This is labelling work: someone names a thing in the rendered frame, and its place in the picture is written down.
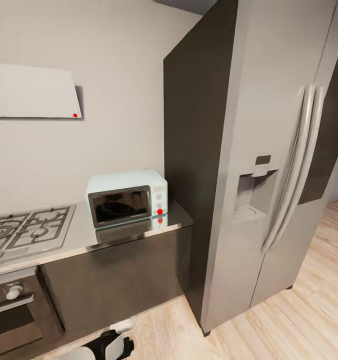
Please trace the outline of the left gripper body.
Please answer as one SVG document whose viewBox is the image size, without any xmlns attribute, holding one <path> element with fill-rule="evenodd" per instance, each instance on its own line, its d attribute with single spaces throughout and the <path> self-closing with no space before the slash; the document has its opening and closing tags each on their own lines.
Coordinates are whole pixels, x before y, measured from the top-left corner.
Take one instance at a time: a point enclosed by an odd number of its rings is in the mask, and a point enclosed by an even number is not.
<svg viewBox="0 0 338 360">
<path fill-rule="evenodd" d="M 131 354 L 130 348 L 130 337 L 122 337 L 123 338 L 123 353 L 122 356 L 117 360 L 124 360 L 124 358 L 128 358 Z"/>
</svg>

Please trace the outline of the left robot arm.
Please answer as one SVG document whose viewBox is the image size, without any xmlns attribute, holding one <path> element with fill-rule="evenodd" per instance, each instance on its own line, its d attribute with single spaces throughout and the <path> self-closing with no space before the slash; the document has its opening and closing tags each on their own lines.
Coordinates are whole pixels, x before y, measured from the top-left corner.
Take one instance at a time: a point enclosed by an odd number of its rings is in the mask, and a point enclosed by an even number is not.
<svg viewBox="0 0 338 360">
<path fill-rule="evenodd" d="M 131 319 L 114 323 L 100 337 L 83 346 L 43 360 L 124 360 L 134 350 L 134 341 L 130 341 L 130 337 L 122 337 L 121 333 L 132 330 L 133 326 Z"/>
</svg>

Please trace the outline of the microwave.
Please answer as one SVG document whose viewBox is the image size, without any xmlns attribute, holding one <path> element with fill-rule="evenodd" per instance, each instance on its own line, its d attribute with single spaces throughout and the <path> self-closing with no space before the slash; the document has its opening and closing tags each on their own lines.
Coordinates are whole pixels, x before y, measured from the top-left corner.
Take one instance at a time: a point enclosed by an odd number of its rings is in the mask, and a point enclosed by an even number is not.
<svg viewBox="0 0 338 360">
<path fill-rule="evenodd" d="M 85 196 L 93 229 L 168 212 L 168 182 L 154 169 L 93 175 Z"/>
</svg>

